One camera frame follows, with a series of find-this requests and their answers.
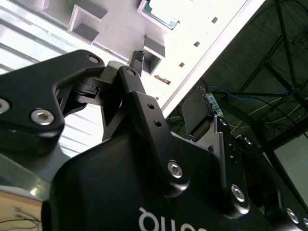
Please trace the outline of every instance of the metal beam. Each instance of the metal beam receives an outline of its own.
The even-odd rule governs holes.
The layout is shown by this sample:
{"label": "metal beam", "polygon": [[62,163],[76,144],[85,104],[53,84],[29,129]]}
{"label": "metal beam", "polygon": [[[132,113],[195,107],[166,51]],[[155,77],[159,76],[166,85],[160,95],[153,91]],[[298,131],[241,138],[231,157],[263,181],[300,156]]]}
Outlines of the metal beam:
{"label": "metal beam", "polygon": [[279,0],[275,0],[275,3],[276,3],[276,9],[277,9],[277,14],[278,14],[279,24],[280,24],[280,28],[281,28],[285,53],[286,53],[286,56],[287,56],[287,61],[288,61],[289,69],[290,69],[290,76],[291,76],[292,84],[293,84],[293,87],[297,87],[297,81],[296,81],[295,71],[294,71],[293,62],[292,62],[292,55],[291,55],[291,52],[290,52],[290,46],[289,46],[287,32],[286,32],[285,26],[284,26],[284,20],[283,20],[281,5],[280,5]]}
{"label": "metal beam", "polygon": [[241,89],[239,90],[239,93],[244,92],[244,90],[249,86],[249,84],[254,80],[254,78],[259,74],[259,72],[262,69],[262,65],[263,63],[267,60],[270,59],[271,56],[275,53],[275,51],[277,50],[277,48],[280,46],[282,42],[282,36],[279,36],[279,38],[276,40],[276,42],[274,43],[274,45],[272,46],[272,48],[269,50],[269,52],[265,55],[265,57],[263,58],[262,62],[257,66],[257,68],[253,71],[253,73],[251,74],[251,76],[247,79],[247,81],[243,84],[243,86],[241,87]]}
{"label": "metal beam", "polygon": [[39,63],[39,60],[37,60],[37,59],[27,55],[27,54],[24,54],[24,53],[22,53],[22,52],[20,52],[18,50],[15,50],[14,48],[9,47],[9,46],[7,46],[7,45],[5,45],[3,43],[0,43],[0,48],[5,50],[5,51],[7,51],[7,52],[9,52],[9,53],[17,55],[18,57],[20,57],[22,59],[28,60],[28,61],[33,62],[35,64]]}
{"label": "metal beam", "polygon": [[4,21],[3,19],[0,19],[0,24],[3,25],[4,27],[6,27],[6,28],[8,28],[8,29],[10,29],[10,30],[12,30],[12,31],[22,35],[22,36],[25,36],[25,37],[27,37],[27,38],[29,38],[29,39],[39,43],[40,45],[43,45],[43,46],[45,46],[45,47],[47,47],[49,49],[54,50],[55,52],[58,52],[59,54],[66,54],[67,53],[66,51],[58,48],[57,46],[55,46],[55,45],[53,45],[53,44],[51,44],[51,43],[49,43],[49,42],[47,42],[47,41],[37,37],[35,35],[32,35],[29,32],[27,32],[25,30],[22,30],[22,29],[16,27],[15,25],[13,25],[13,24],[11,24],[11,23],[9,23],[7,21]]}
{"label": "metal beam", "polygon": [[308,130],[308,117],[296,123],[288,130],[284,131],[280,135],[276,136],[269,141],[269,147],[273,150],[283,146],[294,138],[300,136],[303,132]]}
{"label": "metal beam", "polygon": [[226,111],[228,111],[229,113],[231,113],[232,115],[234,115],[235,117],[239,118],[241,121],[243,121],[244,123],[248,125],[256,123],[253,118],[246,115],[244,112],[242,112],[237,107],[230,104],[229,102],[225,101],[224,99],[219,102],[219,106],[225,109]]}
{"label": "metal beam", "polygon": [[[292,87],[270,64],[265,63],[264,67],[289,91],[294,91]],[[293,93],[293,97],[308,110],[308,102],[296,91]]]}
{"label": "metal beam", "polygon": [[269,63],[264,63],[264,67],[286,88],[289,92],[294,90],[292,87]]}
{"label": "metal beam", "polygon": [[263,151],[265,152],[266,156],[269,159],[269,162],[275,169],[275,171],[278,173],[278,175],[281,177],[285,185],[289,188],[289,190],[293,193],[293,195],[296,197],[296,199],[301,203],[301,205],[307,210],[307,206],[297,191],[297,188],[291,181],[289,175],[285,171],[283,165],[281,164],[280,160],[278,159],[277,155],[275,154],[274,150],[271,148],[269,142],[267,141],[266,137],[262,133],[262,126],[258,123],[255,123],[251,125],[251,129],[253,130],[255,136],[257,137]]}

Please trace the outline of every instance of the wire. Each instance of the wire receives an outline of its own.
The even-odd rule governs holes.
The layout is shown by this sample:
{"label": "wire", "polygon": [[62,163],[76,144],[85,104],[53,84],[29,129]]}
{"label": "wire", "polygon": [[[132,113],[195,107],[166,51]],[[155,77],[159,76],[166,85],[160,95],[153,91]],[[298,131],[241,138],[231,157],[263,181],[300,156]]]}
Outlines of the wire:
{"label": "wire", "polygon": [[41,222],[40,220],[37,220],[37,219],[12,219],[12,220],[4,220],[4,221],[0,221],[0,223],[6,223],[6,222],[11,222],[11,221],[38,221],[38,222]]}
{"label": "wire", "polygon": [[1,231],[9,231],[9,230],[32,230],[32,229],[35,229],[35,228],[37,228],[38,231],[39,231],[39,226],[38,226],[38,225],[36,225],[36,226],[34,226],[34,227],[30,227],[30,228],[25,228],[25,227],[13,227],[13,228],[9,228],[9,229],[7,229],[7,230],[1,230]]}
{"label": "wire", "polygon": [[233,95],[233,94],[231,94],[230,92],[228,92],[226,89],[221,88],[221,87],[219,87],[219,86],[208,85],[208,87],[209,87],[209,88],[214,88],[214,89],[221,90],[221,91],[227,93],[228,95],[230,95],[230,96],[232,96],[232,97],[234,97],[234,98],[236,98],[236,99],[238,99],[238,100],[250,100],[249,98],[246,98],[246,97],[238,97],[238,96],[236,96],[236,95]]}
{"label": "wire", "polygon": [[[260,100],[260,101],[266,103],[267,105],[271,106],[272,108],[276,109],[276,110],[279,111],[281,114],[283,114],[284,116],[286,116],[294,125],[296,124],[296,123],[294,122],[294,120],[292,120],[288,115],[286,115],[286,114],[285,114],[282,110],[280,110],[279,108],[277,108],[277,107],[271,105],[270,103],[268,103],[268,102],[266,102],[266,101],[264,101],[263,99],[260,99],[260,98],[258,98],[258,97],[254,97],[254,96],[250,96],[250,97],[251,97],[251,98],[254,98],[254,99],[256,99],[256,100]],[[302,133],[303,133],[303,135],[308,139],[308,135],[307,135],[305,132],[302,132]]]}
{"label": "wire", "polygon": [[[274,102],[276,102],[276,101],[278,101],[278,100],[281,100],[281,99],[282,99],[282,97],[279,97],[279,98],[277,98],[277,99],[275,99],[275,100],[273,100],[273,101],[271,101],[271,102],[269,102],[269,103],[266,102],[266,101],[264,101],[264,100],[262,100],[262,101],[265,102],[266,104],[263,105],[262,107],[259,107],[259,108],[256,109],[256,110],[252,111],[252,112],[249,113],[248,115],[252,115],[253,113],[256,113],[257,111],[260,111],[261,109],[263,109],[263,108],[267,107],[268,105],[271,105],[272,103],[274,103]],[[231,131],[231,133],[233,133],[233,132],[239,127],[239,125],[240,125],[241,122],[242,122],[242,121],[238,122],[238,124],[235,126],[235,128],[233,128],[233,130]]]}
{"label": "wire", "polygon": [[301,104],[299,104],[298,106],[296,106],[288,115],[286,115],[286,116],[284,116],[284,117],[282,117],[282,118],[280,118],[280,119],[276,119],[276,120],[274,120],[274,121],[265,122],[265,124],[271,124],[271,123],[275,123],[275,122],[281,121],[281,120],[283,120],[283,119],[286,119],[287,116],[289,116],[289,115],[291,115],[293,112],[295,112],[295,111],[297,110],[297,108],[299,108],[300,106],[301,106]]}
{"label": "wire", "polygon": [[233,124],[230,124],[230,123],[228,123],[228,124],[229,124],[229,126],[232,127],[232,128],[250,128],[250,126],[240,126],[240,127],[238,127],[238,126],[233,125]]}

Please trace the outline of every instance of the blue cable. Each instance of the blue cable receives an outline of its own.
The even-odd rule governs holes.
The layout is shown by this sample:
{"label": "blue cable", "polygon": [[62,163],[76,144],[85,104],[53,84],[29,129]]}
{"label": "blue cable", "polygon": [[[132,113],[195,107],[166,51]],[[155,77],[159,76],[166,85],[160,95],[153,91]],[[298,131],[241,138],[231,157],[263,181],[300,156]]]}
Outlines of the blue cable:
{"label": "blue cable", "polygon": [[253,99],[253,98],[246,98],[246,97],[238,97],[238,96],[236,96],[236,95],[231,94],[231,93],[228,92],[226,89],[221,88],[221,87],[219,87],[219,86],[208,85],[208,87],[209,87],[209,88],[215,88],[215,89],[221,90],[221,91],[227,93],[228,95],[230,95],[230,96],[232,96],[232,97],[234,97],[234,98],[236,98],[236,99],[238,99],[238,100],[252,100],[252,99]]}
{"label": "blue cable", "polygon": [[[238,100],[253,100],[253,99],[255,99],[255,98],[249,97],[249,96],[247,96],[247,97],[241,97],[241,96],[233,95],[232,93],[228,92],[226,89],[224,89],[224,88],[222,88],[222,87],[219,87],[219,86],[208,85],[208,87],[209,87],[209,88],[215,88],[215,89],[221,90],[221,91],[227,93],[228,95],[230,95],[230,96],[232,96],[232,97],[234,97],[234,98],[236,98],[236,99],[238,99]],[[287,92],[284,91],[284,92],[282,92],[282,93],[277,93],[277,94],[287,94],[287,93],[288,93],[288,91],[287,91]]]}

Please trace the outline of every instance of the black cable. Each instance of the black cable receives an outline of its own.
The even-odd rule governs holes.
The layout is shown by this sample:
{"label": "black cable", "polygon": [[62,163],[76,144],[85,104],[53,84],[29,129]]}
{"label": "black cable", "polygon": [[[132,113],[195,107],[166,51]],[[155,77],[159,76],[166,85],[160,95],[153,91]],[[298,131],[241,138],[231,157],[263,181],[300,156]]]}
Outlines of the black cable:
{"label": "black cable", "polygon": [[41,222],[40,220],[37,220],[37,219],[12,219],[12,220],[4,220],[4,221],[0,221],[0,223],[6,223],[6,222],[11,222],[11,221],[20,221],[20,220],[27,220],[27,221],[38,221],[38,222]]}
{"label": "black cable", "polygon": [[200,81],[203,82],[203,84],[205,85],[205,91],[208,93],[208,86],[207,86],[206,82],[203,79],[200,79]]}
{"label": "black cable", "polygon": [[[269,105],[270,107],[272,107],[272,108],[276,109],[277,111],[279,111],[281,114],[283,114],[285,117],[287,117],[294,125],[296,124],[296,123],[294,122],[294,120],[292,120],[292,119],[291,119],[287,114],[285,114],[282,110],[280,110],[279,108],[275,107],[274,105],[272,105],[272,104],[266,102],[265,100],[260,99],[260,98],[258,98],[258,97],[254,97],[254,96],[249,96],[248,98],[253,98],[253,99],[262,101],[263,103],[265,103],[265,104]],[[304,132],[302,132],[302,133],[303,133],[303,135],[308,139],[308,136],[306,135],[306,133],[304,133]]]}

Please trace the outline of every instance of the black metal bracket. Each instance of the black metal bracket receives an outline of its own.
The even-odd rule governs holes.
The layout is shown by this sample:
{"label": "black metal bracket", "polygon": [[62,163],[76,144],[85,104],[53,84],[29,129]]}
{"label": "black metal bracket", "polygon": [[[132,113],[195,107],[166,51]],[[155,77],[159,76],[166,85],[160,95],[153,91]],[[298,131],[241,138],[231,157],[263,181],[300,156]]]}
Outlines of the black metal bracket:
{"label": "black metal bracket", "polygon": [[215,157],[212,172],[212,187],[215,190],[210,196],[220,198],[216,204],[223,213],[239,218],[250,209],[240,150],[226,121],[216,116],[211,128],[198,141]]}
{"label": "black metal bracket", "polygon": [[[0,148],[34,154],[50,152],[64,128],[62,111],[76,109],[68,103],[71,90],[81,79],[99,77],[104,67],[99,57],[79,50],[2,75],[0,98],[8,102],[9,110],[0,114],[0,135],[4,139]],[[31,113],[38,109],[50,112],[52,123],[42,126],[33,122]]]}
{"label": "black metal bracket", "polygon": [[259,185],[259,194],[265,203],[264,216],[274,229],[306,230],[306,204],[298,201],[297,195],[284,184],[280,175],[249,138],[238,136],[236,142],[241,148],[244,161],[250,166],[247,170],[250,173],[255,172],[262,181],[263,186]]}

